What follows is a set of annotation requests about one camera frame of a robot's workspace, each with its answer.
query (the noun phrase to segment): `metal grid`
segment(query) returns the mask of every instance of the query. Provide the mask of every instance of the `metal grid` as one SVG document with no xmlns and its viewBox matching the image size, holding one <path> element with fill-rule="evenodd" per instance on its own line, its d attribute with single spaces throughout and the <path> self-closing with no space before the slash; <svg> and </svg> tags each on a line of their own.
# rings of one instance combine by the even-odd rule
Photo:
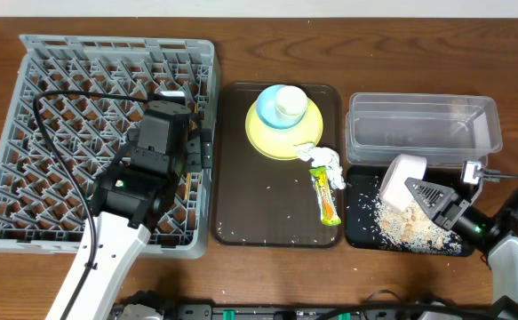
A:
<svg viewBox="0 0 518 320">
<path fill-rule="evenodd" d="M 214 110 L 207 112 L 213 57 L 190 51 L 188 41 L 50 38 L 21 37 L 29 54 L 22 62 L 19 91 L 12 97 L 13 115 L 3 132 L 7 138 L 3 137 L 0 146 L 0 239 L 77 242 L 84 230 L 83 207 L 76 191 L 37 129 L 31 108 L 37 93 L 83 90 L 146 98 L 149 92 L 183 91 L 203 125 L 214 123 Z M 127 131 L 139 127 L 144 107 L 127 100 L 82 96 L 41 100 L 44 123 L 87 196 L 92 194 L 95 177 L 125 143 Z M 175 247 L 193 241 L 200 227 L 201 183 L 201 173 L 180 179 L 174 205 L 160 220 L 150 244 Z"/>
</svg>

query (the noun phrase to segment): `green tape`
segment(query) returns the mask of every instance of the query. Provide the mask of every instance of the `green tape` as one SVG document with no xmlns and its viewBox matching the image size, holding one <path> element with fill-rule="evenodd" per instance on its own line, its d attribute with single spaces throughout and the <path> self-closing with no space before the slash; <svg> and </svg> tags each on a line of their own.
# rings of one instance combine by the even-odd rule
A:
<svg viewBox="0 0 518 320">
<path fill-rule="evenodd" d="M 234 310 L 223 311 L 223 320 L 235 320 L 235 311 Z"/>
</svg>

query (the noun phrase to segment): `tray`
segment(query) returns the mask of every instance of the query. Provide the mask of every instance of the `tray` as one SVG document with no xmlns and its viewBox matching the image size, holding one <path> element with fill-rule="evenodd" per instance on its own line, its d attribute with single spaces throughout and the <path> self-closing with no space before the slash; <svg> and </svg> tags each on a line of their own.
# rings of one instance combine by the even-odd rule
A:
<svg viewBox="0 0 518 320">
<path fill-rule="evenodd" d="M 470 244 L 462 243 L 455 235 L 442 249 L 437 250 L 429 243 L 427 250 L 412 250 L 407 245 L 392 245 L 381 235 L 375 221 L 376 203 L 381 181 L 387 172 L 384 165 L 352 165 L 347 171 L 346 189 L 346 240 L 355 248 L 398 252 L 415 252 L 467 257 L 474 252 Z M 459 183 L 460 173 L 447 169 L 427 169 L 423 180 L 455 188 L 464 198 L 471 199 L 474 189 Z M 461 250 L 455 252 L 450 244 L 460 243 Z"/>
<path fill-rule="evenodd" d="M 76 252 L 82 207 L 36 129 L 31 102 L 45 90 L 88 90 L 146 97 L 182 90 L 188 105 L 214 130 L 219 63 L 205 40 L 21 35 L 21 62 L 0 140 L 0 252 Z M 55 97 L 45 124 L 76 164 L 87 196 L 92 182 L 124 144 L 144 112 L 138 103 Z M 198 258 L 207 248 L 211 170 L 182 177 L 174 206 L 163 216 L 143 256 Z"/>
<path fill-rule="evenodd" d="M 211 234 L 221 244 L 329 248 L 343 235 L 342 226 L 320 221 L 315 190 L 300 160 L 276 161 L 248 141 L 244 121 L 249 107 L 271 84 L 232 84 L 219 101 Z M 318 106 L 326 124 L 319 146 L 341 154 L 338 93 L 327 85 L 298 85 Z M 334 193 L 342 212 L 340 192 Z"/>
</svg>

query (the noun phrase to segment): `yellow snack wrapper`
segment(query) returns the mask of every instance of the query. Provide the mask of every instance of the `yellow snack wrapper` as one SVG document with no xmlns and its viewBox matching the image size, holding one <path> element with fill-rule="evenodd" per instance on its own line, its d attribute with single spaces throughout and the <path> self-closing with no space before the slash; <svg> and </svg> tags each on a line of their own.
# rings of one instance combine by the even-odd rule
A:
<svg viewBox="0 0 518 320">
<path fill-rule="evenodd" d="M 326 167 L 310 169 L 312 181 L 314 182 L 315 193 L 318 195 L 318 205 L 320 206 L 320 219 L 324 226 L 337 226 L 341 219 L 336 212 L 336 207 L 331 200 L 330 185 L 328 184 L 328 174 Z"/>
</svg>

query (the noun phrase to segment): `yellow plate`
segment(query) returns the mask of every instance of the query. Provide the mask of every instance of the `yellow plate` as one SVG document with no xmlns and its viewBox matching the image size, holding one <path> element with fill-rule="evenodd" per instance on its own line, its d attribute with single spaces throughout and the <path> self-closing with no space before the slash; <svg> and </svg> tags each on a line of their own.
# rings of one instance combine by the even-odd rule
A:
<svg viewBox="0 0 518 320">
<path fill-rule="evenodd" d="M 320 142 L 323 132 L 323 120 L 320 109 L 308 99 L 306 114 L 302 120 L 289 129 L 273 129 L 263 123 L 257 114 L 255 101 L 245 120 L 245 130 L 252 146 L 261 154 L 275 160 L 293 160 L 298 158 L 294 146 Z"/>
</svg>

